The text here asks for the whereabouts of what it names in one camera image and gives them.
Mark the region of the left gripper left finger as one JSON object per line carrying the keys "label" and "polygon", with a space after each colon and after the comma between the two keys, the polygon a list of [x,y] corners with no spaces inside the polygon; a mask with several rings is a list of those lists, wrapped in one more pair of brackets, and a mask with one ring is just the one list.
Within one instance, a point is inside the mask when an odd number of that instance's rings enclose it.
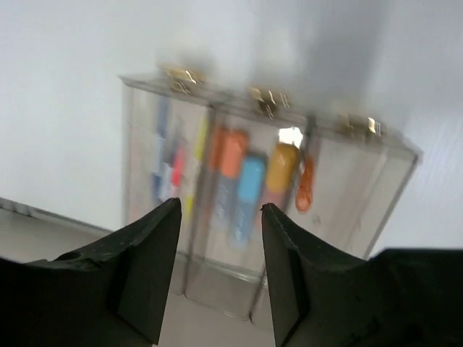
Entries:
{"label": "left gripper left finger", "polygon": [[179,241],[171,198],[52,261],[1,260],[3,346],[154,346]]}

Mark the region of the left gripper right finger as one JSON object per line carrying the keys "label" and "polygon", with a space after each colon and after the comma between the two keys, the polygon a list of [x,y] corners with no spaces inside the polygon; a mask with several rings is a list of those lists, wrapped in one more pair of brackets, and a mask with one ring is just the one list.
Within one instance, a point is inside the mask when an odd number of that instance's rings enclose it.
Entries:
{"label": "left gripper right finger", "polygon": [[460,346],[462,251],[387,249],[362,260],[274,204],[262,236],[277,346]]}

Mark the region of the blue thin pen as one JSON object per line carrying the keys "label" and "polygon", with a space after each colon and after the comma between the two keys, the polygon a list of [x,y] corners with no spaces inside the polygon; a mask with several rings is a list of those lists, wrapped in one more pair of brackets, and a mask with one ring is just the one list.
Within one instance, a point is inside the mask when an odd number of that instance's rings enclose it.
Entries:
{"label": "blue thin pen", "polygon": [[151,166],[152,196],[155,204],[160,200],[164,147],[168,124],[169,99],[160,96],[155,112],[155,128],[152,136],[153,163]]}

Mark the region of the orange thin pen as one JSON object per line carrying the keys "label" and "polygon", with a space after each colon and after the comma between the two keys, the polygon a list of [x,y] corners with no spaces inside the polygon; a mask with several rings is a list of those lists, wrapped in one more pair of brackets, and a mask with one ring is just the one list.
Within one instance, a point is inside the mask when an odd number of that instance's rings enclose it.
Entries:
{"label": "orange thin pen", "polygon": [[184,145],[179,145],[175,152],[174,161],[172,164],[170,193],[171,197],[177,197],[179,188],[182,183],[182,174],[185,163],[186,150]]}

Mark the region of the orange pink highlighter marker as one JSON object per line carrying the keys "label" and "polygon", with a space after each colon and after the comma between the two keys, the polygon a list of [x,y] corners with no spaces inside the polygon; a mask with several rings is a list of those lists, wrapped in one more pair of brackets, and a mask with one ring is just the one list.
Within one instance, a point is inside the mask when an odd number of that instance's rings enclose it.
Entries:
{"label": "orange pink highlighter marker", "polygon": [[276,144],[268,164],[264,203],[273,203],[281,209],[284,207],[298,160],[299,149],[296,146],[283,142]]}

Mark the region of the blue capped clear marker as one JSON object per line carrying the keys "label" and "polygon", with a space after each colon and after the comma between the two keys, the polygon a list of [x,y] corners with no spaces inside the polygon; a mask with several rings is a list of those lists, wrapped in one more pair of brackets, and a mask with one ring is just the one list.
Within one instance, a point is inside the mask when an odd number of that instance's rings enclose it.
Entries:
{"label": "blue capped clear marker", "polygon": [[231,244],[245,248],[254,230],[255,214],[260,201],[266,160],[260,155],[248,155],[242,163],[237,186],[237,198],[231,222]]}

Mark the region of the yellow thin pen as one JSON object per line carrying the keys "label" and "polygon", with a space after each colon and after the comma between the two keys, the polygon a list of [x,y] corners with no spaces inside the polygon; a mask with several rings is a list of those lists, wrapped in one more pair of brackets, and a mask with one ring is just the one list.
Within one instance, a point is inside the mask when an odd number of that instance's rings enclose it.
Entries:
{"label": "yellow thin pen", "polygon": [[185,174],[185,214],[187,219],[192,217],[192,206],[195,200],[197,180],[200,175],[200,170],[203,162],[203,151],[208,133],[208,120],[204,116],[198,124],[196,138],[192,153],[188,159],[188,167]]}

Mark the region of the orange capped clear marker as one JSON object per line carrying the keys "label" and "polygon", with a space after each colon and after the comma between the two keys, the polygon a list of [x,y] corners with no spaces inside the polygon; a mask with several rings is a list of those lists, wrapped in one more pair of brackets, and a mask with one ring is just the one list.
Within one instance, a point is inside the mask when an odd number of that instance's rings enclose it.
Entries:
{"label": "orange capped clear marker", "polygon": [[225,129],[221,138],[218,176],[211,211],[211,227],[226,233],[233,214],[237,179],[249,142],[243,129]]}

